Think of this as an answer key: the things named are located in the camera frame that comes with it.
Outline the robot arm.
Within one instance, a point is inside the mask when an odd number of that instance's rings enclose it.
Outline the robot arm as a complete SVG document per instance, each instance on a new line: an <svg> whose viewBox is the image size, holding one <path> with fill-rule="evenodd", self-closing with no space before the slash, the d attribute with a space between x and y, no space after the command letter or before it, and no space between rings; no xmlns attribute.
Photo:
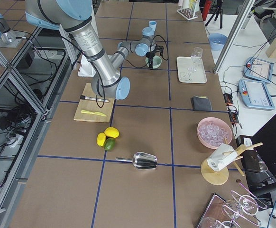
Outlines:
<svg viewBox="0 0 276 228"><path fill-rule="evenodd" d="M130 91L130 80L117 69L130 53L152 59L156 21L143 28L138 41L124 41L109 57L92 27L92 2L90 0L27 0L27 22L46 29L63 28L72 34L87 61L96 71L92 80L93 92L101 97L125 99Z"/></svg>

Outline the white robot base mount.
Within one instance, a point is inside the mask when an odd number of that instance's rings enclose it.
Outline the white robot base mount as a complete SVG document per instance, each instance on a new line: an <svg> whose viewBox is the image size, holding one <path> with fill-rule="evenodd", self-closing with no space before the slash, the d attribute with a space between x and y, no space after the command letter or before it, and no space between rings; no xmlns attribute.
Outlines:
<svg viewBox="0 0 276 228"><path fill-rule="evenodd" d="M96 71L94 70L93 66L90 62L88 62L85 56L82 56L80 61L80 67L78 70L79 77L94 77Z"/></svg>

